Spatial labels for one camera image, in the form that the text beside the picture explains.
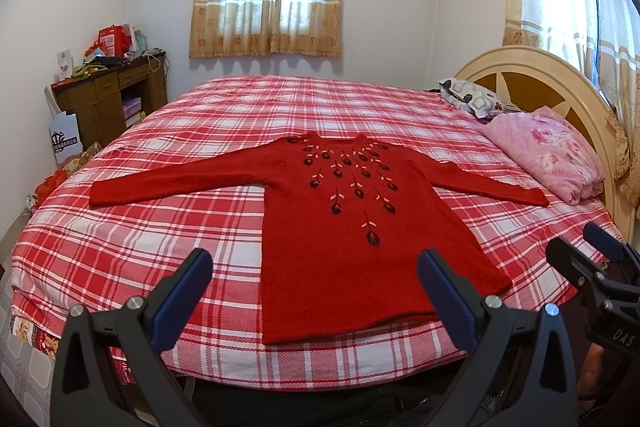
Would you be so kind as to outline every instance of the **pillow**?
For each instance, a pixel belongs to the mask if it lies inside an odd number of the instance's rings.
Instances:
[[[578,204],[603,190],[598,155],[573,125],[548,107],[498,115],[481,132],[564,203]]]
[[[459,78],[441,80],[440,93],[444,100],[476,118],[491,120],[505,112],[520,112],[517,105],[501,99],[491,89]]]

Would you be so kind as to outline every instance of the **desk drawer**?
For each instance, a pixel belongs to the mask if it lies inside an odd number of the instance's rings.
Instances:
[[[131,68],[130,70],[123,71],[118,74],[118,83],[120,89],[132,86],[140,80],[145,80],[149,77],[149,66],[138,66],[137,68]]]
[[[94,80],[95,98],[100,101],[107,98],[110,94],[118,92],[118,75],[116,73],[105,74]]]

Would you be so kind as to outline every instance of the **sweater sleeve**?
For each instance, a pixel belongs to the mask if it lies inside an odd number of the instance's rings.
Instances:
[[[278,143],[95,182],[89,192],[89,206],[139,203],[252,183],[274,184],[284,163]]]
[[[441,163],[417,151],[414,153],[412,159],[434,187],[534,206],[549,204],[549,200],[539,188],[523,188],[519,185],[498,182],[480,174],[463,171],[453,162]]]

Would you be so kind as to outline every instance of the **blue clamp pad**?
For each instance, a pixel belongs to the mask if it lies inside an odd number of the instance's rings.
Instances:
[[[464,286],[466,283],[466,288],[461,289],[466,289],[466,293],[471,290],[472,299],[477,298],[478,303],[480,294],[467,279],[455,275],[433,249],[420,252],[418,279],[454,345],[471,356],[479,344],[477,314],[474,314],[456,285]]]
[[[582,237],[593,248],[596,248],[614,263],[619,263],[625,258],[625,245],[610,236],[595,223],[587,223],[584,226]]]
[[[167,286],[170,284],[172,288],[151,320],[149,344],[158,354],[175,346],[211,280],[213,261],[209,252],[196,249],[185,261],[187,263],[186,270],[178,268],[176,273],[161,281],[169,281]]]

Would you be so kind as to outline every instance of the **patterned pillowcase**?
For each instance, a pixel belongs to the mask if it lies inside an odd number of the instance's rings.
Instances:
[[[459,78],[441,80],[440,94],[447,102],[479,119],[491,120],[499,114],[522,112],[517,105],[501,99],[491,89]]]

